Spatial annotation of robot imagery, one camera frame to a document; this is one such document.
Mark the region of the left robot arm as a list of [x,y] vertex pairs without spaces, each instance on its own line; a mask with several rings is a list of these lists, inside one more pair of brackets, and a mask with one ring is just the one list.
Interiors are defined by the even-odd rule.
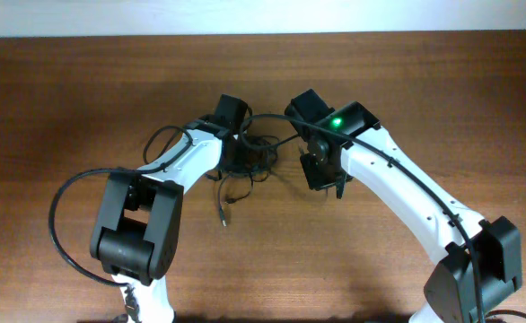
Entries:
[[215,112],[182,128],[178,142],[136,174],[108,177],[90,254],[119,285],[125,313],[119,322],[172,322],[166,273],[174,258],[185,193],[219,166],[233,146],[248,104],[222,95]]

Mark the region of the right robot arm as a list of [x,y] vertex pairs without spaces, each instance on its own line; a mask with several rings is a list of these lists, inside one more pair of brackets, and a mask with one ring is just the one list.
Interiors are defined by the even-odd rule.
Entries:
[[357,179],[413,233],[434,264],[413,322],[478,322],[522,287],[522,239],[501,216],[490,222],[414,164],[362,104],[333,109],[314,91],[285,108],[307,144],[301,158],[312,190]]

